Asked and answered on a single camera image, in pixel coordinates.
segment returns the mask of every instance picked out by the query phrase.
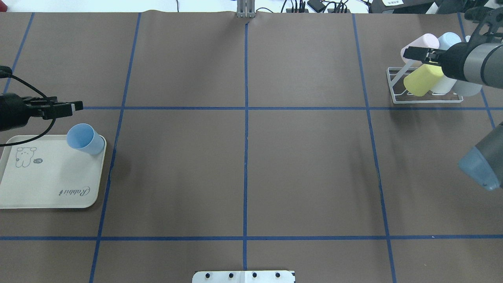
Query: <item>black power adapter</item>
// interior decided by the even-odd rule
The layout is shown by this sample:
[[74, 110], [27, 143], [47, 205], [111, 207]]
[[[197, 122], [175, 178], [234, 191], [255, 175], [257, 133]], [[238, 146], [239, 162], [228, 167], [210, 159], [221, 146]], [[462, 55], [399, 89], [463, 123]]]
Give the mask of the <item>black power adapter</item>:
[[307, 4], [317, 13], [323, 12], [326, 8], [320, 0], [309, 0]]

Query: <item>white label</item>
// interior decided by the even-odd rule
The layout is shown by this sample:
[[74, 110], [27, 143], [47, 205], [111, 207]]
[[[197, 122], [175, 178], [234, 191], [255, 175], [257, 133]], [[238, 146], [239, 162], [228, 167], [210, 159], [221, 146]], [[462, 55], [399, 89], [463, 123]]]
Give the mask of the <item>white label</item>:
[[382, 0], [385, 6], [396, 6], [396, 5], [402, 5], [403, 1], [402, 0]]

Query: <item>blue cup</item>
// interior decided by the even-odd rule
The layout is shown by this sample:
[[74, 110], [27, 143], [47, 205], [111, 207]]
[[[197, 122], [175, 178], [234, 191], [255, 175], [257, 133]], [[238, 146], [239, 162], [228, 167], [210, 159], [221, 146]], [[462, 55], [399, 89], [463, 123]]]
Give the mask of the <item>blue cup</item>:
[[73, 149], [95, 155], [103, 151], [105, 141], [88, 124], [77, 124], [66, 134], [66, 143]]

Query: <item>metal clamp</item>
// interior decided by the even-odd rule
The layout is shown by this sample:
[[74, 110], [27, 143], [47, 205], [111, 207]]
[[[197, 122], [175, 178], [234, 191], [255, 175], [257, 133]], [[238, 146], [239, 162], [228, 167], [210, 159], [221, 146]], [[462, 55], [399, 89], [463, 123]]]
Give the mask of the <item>metal clamp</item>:
[[238, 18], [255, 18], [255, 0], [237, 0]]

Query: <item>table surface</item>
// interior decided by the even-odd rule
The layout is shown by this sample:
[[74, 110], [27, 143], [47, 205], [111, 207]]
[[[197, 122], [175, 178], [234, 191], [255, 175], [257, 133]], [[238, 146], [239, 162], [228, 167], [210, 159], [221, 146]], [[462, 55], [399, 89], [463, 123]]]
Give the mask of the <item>table surface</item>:
[[88, 123], [109, 145], [93, 206], [0, 210], [0, 281], [503, 281], [503, 190], [457, 168], [503, 120], [502, 91], [393, 105], [386, 82], [422, 34], [470, 33], [460, 16], [3, 13], [0, 27], [1, 64], [84, 102], [50, 133]]
[[[144, 12], [158, 10], [176, 12], [176, 0], [3, 0], [9, 6], [9, 12]], [[284, 0], [256, 0], [255, 8], [265, 7], [275, 13], [281, 11]], [[233, 0], [178, 0], [180, 12], [221, 12], [237, 10], [237, 3]], [[368, 13], [368, 7], [360, 0], [348, 0], [347, 5], [352, 13]], [[287, 1], [285, 9], [291, 8]]]

